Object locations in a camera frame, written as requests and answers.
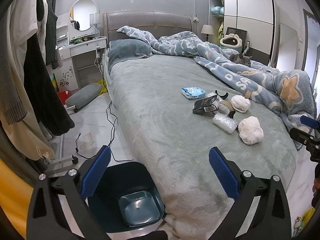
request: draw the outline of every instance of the gray headboard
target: gray headboard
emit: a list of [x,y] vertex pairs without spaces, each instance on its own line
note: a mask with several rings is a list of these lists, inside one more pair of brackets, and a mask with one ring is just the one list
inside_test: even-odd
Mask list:
[[156,39],[170,36],[183,31],[192,31],[189,16],[156,11],[121,11],[103,14],[104,33],[109,41],[128,39],[116,30],[128,25],[140,30],[151,32]]

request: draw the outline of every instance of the blue pillow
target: blue pillow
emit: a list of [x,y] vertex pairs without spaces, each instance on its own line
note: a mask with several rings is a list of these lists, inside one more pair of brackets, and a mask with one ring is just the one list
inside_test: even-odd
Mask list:
[[212,15],[218,16],[220,15],[221,6],[216,6],[211,8]]
[[147,58],[152,55],[150,44],[136,39],[115,40],[109,43],[108,73],[114,64],[129,59]]

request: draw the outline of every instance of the metal screw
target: metal screw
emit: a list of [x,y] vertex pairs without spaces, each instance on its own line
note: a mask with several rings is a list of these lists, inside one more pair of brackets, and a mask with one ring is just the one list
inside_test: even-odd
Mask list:
[[279,181],[280,180],[278,175],[274,175],[272,178],[273,178],[274,181]]
[[77,174],[77,170],[76,169],[71,169],[70,171],[68,171],[68,174],[70,175],[70,176],[75,176],[76,174]]
[[39,180],[44,180],[46,177],[47,176],[44,173],[42,173],[39,175]]
[[243,176],[245,176],[246,178],[250,178],[251,177],[251,172],[250,171],[244,171],[243,172]]

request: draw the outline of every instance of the lampshade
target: lampshade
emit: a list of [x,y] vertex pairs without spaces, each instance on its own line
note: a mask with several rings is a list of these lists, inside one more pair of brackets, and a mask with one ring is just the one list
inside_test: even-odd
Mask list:
[[211,25],[203,25],[201,33],[214,35]]
[[90,14],[90,26],[100,23],[100,14],[92,13]]

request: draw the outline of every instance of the table lamp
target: table lamp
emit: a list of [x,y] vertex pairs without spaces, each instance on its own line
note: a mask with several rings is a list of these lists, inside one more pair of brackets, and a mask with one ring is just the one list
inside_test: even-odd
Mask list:
[[97,24],[100,23],[100,14],[99,13],[92,13],[90,14],[90,26],[95,26],[94,32],[95,32],[95,37],[97,36]]
[[203,25],[201,33],[207,34],[207,41],[208,41],[209,35],[214,35],[213,28],[211,25]]

